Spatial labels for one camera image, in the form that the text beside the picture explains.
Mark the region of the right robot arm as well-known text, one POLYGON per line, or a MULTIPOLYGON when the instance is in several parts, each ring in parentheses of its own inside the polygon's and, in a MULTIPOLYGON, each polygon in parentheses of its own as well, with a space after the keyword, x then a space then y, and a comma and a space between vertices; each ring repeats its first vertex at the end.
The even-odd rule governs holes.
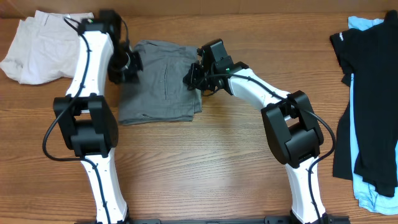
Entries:
POLYGON ((267 143, 285 166, 292 192, 290 223, 324 223, 326 210, 320 198, 317 164, 324 138, 321 119, 302 91, 289 93, 259 78, 243 62, 233 62, 221 39, 197 50, 200 61, 191 65, 183 82, 189 90, 225 90, 259 110, 267 143))

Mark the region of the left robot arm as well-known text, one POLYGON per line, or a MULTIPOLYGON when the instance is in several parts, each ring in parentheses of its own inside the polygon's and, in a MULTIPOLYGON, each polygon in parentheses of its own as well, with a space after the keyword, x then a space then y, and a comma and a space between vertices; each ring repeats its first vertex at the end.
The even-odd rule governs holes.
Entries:
POLYGON ((53 101, 55 120, 72 161, 81 162, 96 204, 95 223, 130 223, 129 209, 119 186, 115 164, 118 122, 104 97, 106 80, 115 84, 138 82, 143 69, 129 40, 121 40, 127 24, 112 9, 94 19, 64 21, 77 32, 80 53, 75 76, 64 97, 53 101))

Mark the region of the grey shorts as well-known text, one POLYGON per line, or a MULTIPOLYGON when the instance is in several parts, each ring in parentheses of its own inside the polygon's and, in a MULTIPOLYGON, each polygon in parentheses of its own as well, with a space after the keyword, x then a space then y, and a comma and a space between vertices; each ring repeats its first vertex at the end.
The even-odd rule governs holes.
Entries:
POLYGON ((201 91, 189 90, 183 77, 197 61, 197 48, 159 40, 134 46, 142 60, 138 82, 120 86, 119 123, 132 125, 192 121, 202 112, 201 91))

